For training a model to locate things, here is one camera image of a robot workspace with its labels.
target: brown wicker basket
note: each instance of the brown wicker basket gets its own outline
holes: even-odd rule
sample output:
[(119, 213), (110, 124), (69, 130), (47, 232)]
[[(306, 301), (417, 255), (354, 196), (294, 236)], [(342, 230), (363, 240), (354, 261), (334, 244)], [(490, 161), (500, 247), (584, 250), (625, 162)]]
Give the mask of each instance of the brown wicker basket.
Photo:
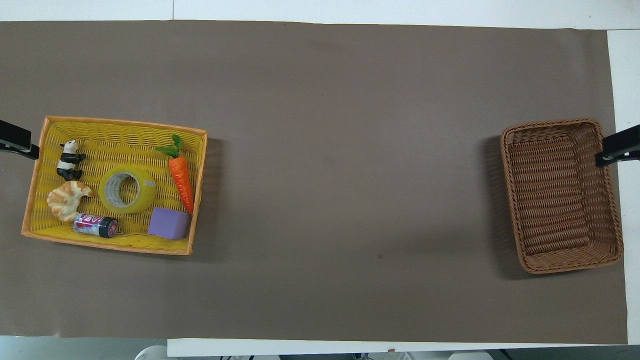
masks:
[(531, 122), (502, 134), (518, 257), (532, 274), (609, 265), (623, 253), (609, 169), (595, 166), (594, 119)]

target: panda figurine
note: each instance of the panda figurine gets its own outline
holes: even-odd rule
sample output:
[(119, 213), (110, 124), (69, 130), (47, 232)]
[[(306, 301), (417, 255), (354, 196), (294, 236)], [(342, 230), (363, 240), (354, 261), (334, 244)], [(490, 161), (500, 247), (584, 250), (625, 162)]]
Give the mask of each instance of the panda figurine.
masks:
[(82, 170), (74, 170), (76, 164), (80, 163), (86, 158), (85, 154), (76, 154), (78, 150), (78, 142), (74, 139), (66, 143), (61, 143), (60, 146), (64, 148), (62, 155), (60, 155), (60, 161), (58, 161), (58, 169), (56, 172), (61, 177), (64, 177), (66, 181), (80, 180), (82, 176)]

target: black clamp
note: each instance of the black clamp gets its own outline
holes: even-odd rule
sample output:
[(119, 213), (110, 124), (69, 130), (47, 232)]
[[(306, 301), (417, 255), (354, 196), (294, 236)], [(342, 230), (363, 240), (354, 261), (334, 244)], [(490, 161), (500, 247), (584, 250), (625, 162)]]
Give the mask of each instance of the black clamp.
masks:
[(0, 120), (0, 151), (14, 152), (32, 160), (40, 156), (40, 148), (31, 143), (31, 131)]
[(628, 160), (640, 160), (640, 125), (606, 136), (602, 152), (596, 154), (597, 167)]

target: purple sponge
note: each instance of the purple sponge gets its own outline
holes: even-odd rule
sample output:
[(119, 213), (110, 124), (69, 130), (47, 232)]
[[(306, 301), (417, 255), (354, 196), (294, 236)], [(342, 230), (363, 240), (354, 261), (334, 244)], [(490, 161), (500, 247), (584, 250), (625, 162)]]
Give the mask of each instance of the purple sponge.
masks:
[(191, 215), (187, 213), (165, 208), (154, 208), (147, 232), (171, 240), (183, 239), (187, 236), (190, 220)]

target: yellow basket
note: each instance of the yellow basket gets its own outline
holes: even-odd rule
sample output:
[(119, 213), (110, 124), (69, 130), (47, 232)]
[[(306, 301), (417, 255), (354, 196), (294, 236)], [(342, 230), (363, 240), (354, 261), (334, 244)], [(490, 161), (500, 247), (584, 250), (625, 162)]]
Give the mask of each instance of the yellow basket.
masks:
[[(195, 196), (188, 236), (178, 240), (147, 233), (154, 207), (186, 212), (168, 170), (169, 157), (154, 149), (156, 146), (171, 145), (172, 134), (182, 138), (180, 154), (187, 159), (189, 180)], [(62, 152), (60, 144), (71, 139), (78, 141), (78, 153), (86, 154), (86, 159), (76, 165), (76, 170), (83, 171), (80, 181), (93, 190), (93, 197), (81, 199), (78, 212), (116, 218), (120, 227), (118, 234), (112, 238), (74, 232), (72, 225), (60, 222), (47, 205), (49, 192), (65, 182), (56, 173), (56, 167)], [(46, 117), (40, 135), (40, 158), (33, 168), (22, 234), (30, 238), (105, 249), (189, 255), (192, 253), (202, 198), (206, 151), (207, 132), (201, 129), (128, 120)], [(145, 211), (116, 214), (100, 202), (98, 187), (102, 176), (119, 165), (146, 170), (156, 181), (154, 203)], [(120, 188), (125, 200), (135, 196), (136, 191), (135, 182)]]

